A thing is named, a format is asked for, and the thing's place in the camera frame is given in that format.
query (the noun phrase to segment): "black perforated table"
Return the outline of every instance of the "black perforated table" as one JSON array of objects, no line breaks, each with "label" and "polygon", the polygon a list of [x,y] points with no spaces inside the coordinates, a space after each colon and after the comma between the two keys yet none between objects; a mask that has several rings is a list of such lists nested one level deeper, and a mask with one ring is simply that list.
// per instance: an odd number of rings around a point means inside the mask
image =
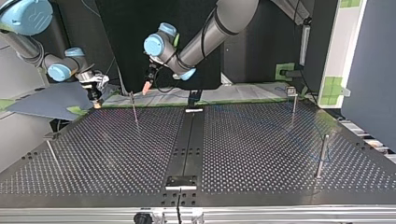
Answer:
[{"label": "black perforated table", "polygon": [[[383,205],[396,220],[396,165],[311,104],[299,103],[296,114],[289,103],[137,112],[138,123],[130,108],[94,110],[51,142],[53,152],[43,144],[5,170],[0,216],[8,208],[190,216],[221,207]],[[328,154],[316,178],[325,134]],[[166,190],[170,176],[190,176],[196,189]]]}]

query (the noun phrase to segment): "gray cloth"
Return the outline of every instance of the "gray cloth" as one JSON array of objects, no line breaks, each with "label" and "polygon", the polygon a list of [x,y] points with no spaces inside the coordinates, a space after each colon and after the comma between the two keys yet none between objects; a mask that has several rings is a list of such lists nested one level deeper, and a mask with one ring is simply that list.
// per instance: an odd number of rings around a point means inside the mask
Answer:
[{"label": "gray cloth", "polygon": [[[245,84],[234,86],[221,86],[214,91],[204,91],[201,103],[232,103],[232,102],[255,102],[285,99],[284,90],[286,83],[263,83]],[[172,90],[169,93],[161,93],[158,90],[149,91],[146,96],[141,93],[135,94],[135,104],[138,106],[158,105],[186,105],[190,92]],[[105,101],[104,106],[128,106],[132,105],[130,97],[114,95]]]},{"label": "gray cloth", "polygon": [[[106,99],[115,86],[108,85],[102,98]],[[19,100],[7,108],[7,111],[34,115],[52,119],[74,120],[78,118],[67,110],[68,107],[79,106],[82,110],[92,108],[87,92],[79,82],[59,83]]]}]

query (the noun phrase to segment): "metal plate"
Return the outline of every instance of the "metal plate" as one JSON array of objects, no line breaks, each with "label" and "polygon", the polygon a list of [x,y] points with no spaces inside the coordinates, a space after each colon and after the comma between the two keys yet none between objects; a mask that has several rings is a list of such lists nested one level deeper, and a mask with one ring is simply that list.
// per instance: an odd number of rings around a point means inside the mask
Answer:
[{"label": "metal plate", "polygon": [[55,157],[42,146],[0,175],[0,206],[160,206],[183,108],[137,114],[138,125],[132,109],[91,112],[52,142]]},{"label": "metal plate", "polygon": [[[291,107],[279,103],[205,108],[196,206],[396,202],[393,163],[368,147],[363,150],[362,141],[324,111],[299,104],[293,115]],[[316,179],[324,134],[331,137],[330,153],[323,177]],[[200,158],[189,160],[186,164]]]}]

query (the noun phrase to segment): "robotic arm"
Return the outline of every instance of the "robotic arm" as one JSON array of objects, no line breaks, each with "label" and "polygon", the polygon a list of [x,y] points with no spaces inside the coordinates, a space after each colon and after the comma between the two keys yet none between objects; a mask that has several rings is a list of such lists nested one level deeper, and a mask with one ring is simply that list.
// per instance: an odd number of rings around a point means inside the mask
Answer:
[{"label": "robotic arm", "polygon": [[44,51],[31,35],[42,33],[52,20],[52,7],[48,0],[0,0],[0,37],[14,48],[27,63],[46,69],[55,81],[76,76],[87,90],[95,108],[101,107],[101,90],[109,78],[93,71],[84,52],[79,48],[67,49],[61,59]]},{"label": "robotic arm", "polygon": [[195,66],[228,37],[238,35],[253,19],[259,0],[219,0],[209,15],[204,28],[181,52],[174,46],[177,29],[162,23],[156,34],[150,35],[144,48],[150,57],[145,94],[154,78],[164,66],[172,69],[182,80],[188,80],[196,72]]}]

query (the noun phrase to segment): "metal rod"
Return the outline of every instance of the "metal rod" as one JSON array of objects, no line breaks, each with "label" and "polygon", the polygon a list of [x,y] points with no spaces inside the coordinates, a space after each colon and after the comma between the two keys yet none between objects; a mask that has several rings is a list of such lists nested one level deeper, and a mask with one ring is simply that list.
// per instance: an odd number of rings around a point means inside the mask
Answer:
[{"label": "metal rod", "polygon": [[296,94],[296,95],[294,96],[293,114],[296,113],[296,108],[297,108],[297,97],[298,97],[298,95]]},{"label": "metal rod", "polygon": [[52,145],[50,144],[50,140],[47,140],[47,145],[49,146],[50,154],[52,154],[52,157],[55,160],[56,164],[58,165],[59,170],[62,171],[61,164],[59,164],[58,162],[58,158],[56,157],[55,151],[53,150]]},{"label": "metal rod", "polygon": [[321,178],[323,164],[324,164],[324,160],[326,159],[326,152],[328,150],[329,139],[330,139],[330,136],[328,134],[324,135],[322,150],[320,153],[320,161],[319,161],[318,170],[317,170],[317,178]]}]

